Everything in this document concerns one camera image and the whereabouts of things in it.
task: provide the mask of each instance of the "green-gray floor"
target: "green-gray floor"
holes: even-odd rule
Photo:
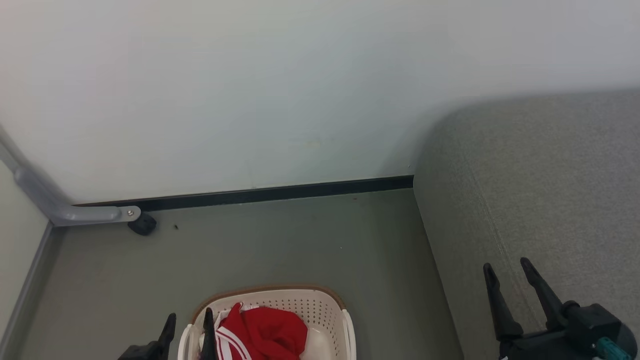
[[[22,359],[115,360],[221,291],[309,282],[344,299],[359,359],[461,359],[413,191],[153,213],[140,237],[122,224],[62,238]]]

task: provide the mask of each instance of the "black device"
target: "black device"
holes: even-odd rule
[[[524,334],[500,293],[500,282],[484,264],[484,281],[489,295],[495,339],[500,342],[499,359],[509,360],[631,360],[637,344],[631,330],[599,304],[581,307],[575,301],[564,304],[540,276],[529,259],[520,259],[527,281],[536,290],[547,317],[547,330]]]
[[[204,343],[200,360],[216,360],[216,331],[214,330],[213,311],[208,307],[204,313]]]
[[[167,360],[169,345],[175,334],[175,314],[169,315],[157,341],[146,345],[131,345],[118,360]]]

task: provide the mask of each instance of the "perforated basket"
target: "perforated basket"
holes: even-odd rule
[[[207,307],[214,316],[234,304],[258,305],[298,314],[308,327],[301,360],[356,360],[353,322],[340,297],[319,286],[265,286],[215,295],[195,312],[182,333],[178,360],[198,360],[198,339]]]

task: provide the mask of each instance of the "teal part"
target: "teal part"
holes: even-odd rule
[[[609,338],[600,338],[596,344],[598,357],[604,360],[631,360],[629,354]]]

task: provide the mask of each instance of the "metal bracket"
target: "metal bracket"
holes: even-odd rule
[[[13,178],[23,192],[55,226],[131,222],[142,213],[137,206],[73,206],[61,200],[46,187],[38,176],[21,165],[0,143],[0,158],[13,171]]]

